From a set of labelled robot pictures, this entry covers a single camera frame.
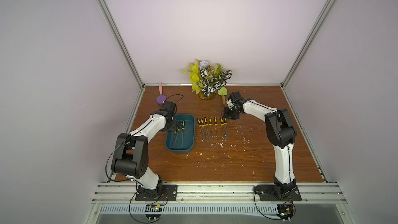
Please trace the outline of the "teal plastic storage box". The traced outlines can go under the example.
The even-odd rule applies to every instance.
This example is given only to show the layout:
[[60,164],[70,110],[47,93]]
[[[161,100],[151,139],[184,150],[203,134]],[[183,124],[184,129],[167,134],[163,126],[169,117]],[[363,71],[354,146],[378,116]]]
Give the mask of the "teal plastic storage box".
[[196,119],[191,114],[176,114],[174,116],[174,120],[176,120],[176,122],[180,123],[181,125],[182,121],[185,121],[183,148],[181,148],[181,127],[175,148],[174,149],[172,148],[175,131],[169,132],[167,134],[165,140],[165,147],[167,150],[174,153],[189,153],[194,146]]

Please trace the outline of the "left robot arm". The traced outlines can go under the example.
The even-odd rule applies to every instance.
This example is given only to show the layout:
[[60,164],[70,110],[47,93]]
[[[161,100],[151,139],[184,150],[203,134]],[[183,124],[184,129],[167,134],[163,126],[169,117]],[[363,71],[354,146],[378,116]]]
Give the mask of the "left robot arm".
[[149,143],[158,132],[177,130],[174,120],[176,112],[176,104],[166,101],[136,130],[121,133],[117,137],[111,171],[135,181],[141,194],[147,193],[157,197],[163,192],[160,176],[149,168]]

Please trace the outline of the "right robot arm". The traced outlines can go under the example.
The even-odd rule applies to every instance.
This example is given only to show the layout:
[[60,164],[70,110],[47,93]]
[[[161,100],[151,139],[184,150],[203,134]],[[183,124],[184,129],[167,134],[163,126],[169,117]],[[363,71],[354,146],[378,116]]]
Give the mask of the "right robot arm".
[[289,111],[245,99],[239,92],[233,92],[228,97],[222,116],[224,119],[236,120],[241,114],[252,115],[265,123],[267,139],[275,152],[275,191],[280,198],[287,197],[296,189],[292,153],[297,129]]

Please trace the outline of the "purple heart-shaped spatula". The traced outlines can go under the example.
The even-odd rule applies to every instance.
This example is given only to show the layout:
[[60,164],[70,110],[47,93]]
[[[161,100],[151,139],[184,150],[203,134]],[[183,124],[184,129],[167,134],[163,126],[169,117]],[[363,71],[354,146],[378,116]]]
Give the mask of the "purple heart-shaped spatula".
[[158,89],[159,89],[159,96],[156,98],[156,102],[159,105],[162,105],[162,104],[164,104],[164,102],[167,99],[167,97],[163,94],[163,85],[162,85],[162,83],[158,84]]

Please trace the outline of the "potted plant in glass vase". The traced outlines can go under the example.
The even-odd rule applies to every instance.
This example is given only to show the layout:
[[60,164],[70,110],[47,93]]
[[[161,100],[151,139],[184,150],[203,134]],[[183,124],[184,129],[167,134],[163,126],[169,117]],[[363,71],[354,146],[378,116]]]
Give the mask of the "potted plant in glass vase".
[[227,85],[233,71],[224,69],[221,64],[211,64],[207,60],[198,60],[189,63],[188,68],[181,72],[189,76],[192,83],[192,91],[203,100],[211,100],[221,87]]

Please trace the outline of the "left controller board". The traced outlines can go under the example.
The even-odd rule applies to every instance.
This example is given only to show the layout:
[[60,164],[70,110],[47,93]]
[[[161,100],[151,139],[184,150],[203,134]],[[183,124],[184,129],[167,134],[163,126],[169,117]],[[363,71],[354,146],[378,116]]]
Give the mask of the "left controller board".
[[145,206],[144,214],[149,223],[157,222],[162,216],[163,205],[160,204],[147,204]]

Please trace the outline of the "controller board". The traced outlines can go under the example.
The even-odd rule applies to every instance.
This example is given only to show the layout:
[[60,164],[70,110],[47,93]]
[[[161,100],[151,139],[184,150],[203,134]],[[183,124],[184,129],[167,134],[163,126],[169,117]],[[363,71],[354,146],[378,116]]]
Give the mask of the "controller board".
[[160,204],[147,204],[145,206],[144,214],[149,223],[157,222],[162,216],[163,205]]
[[295,215],[295,206],[291,202],[277,205],[277,214],[283,222],[291,221],[291,218]]

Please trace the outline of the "right controller board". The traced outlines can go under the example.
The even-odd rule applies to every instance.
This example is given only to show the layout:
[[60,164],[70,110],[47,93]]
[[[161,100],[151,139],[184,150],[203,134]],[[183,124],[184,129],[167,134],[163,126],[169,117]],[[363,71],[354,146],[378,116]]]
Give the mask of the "right controller board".
[[277,214],[283,222],[291,221],[291,218],[295,215],[295,206],[291,202],[277,205]]

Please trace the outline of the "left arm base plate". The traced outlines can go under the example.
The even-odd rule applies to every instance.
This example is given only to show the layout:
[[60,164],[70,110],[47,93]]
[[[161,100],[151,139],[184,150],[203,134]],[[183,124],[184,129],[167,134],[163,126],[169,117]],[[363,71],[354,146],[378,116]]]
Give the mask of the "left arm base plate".
[[160,185],[156,189],[145,189],[141,185],[137,188],[135,201],[176,201],[178,185]]

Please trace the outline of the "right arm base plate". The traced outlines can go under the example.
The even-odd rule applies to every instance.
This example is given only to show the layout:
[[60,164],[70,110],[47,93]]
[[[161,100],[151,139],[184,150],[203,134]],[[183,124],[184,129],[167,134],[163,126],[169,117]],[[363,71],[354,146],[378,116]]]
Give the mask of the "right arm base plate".
[[287,202],[287,201],[302,201],[301,194],[297,187],[286,190],[284,187],[277,185],[256,185],[253,187],[255,195],[260,197],[260,201],[264,202]]

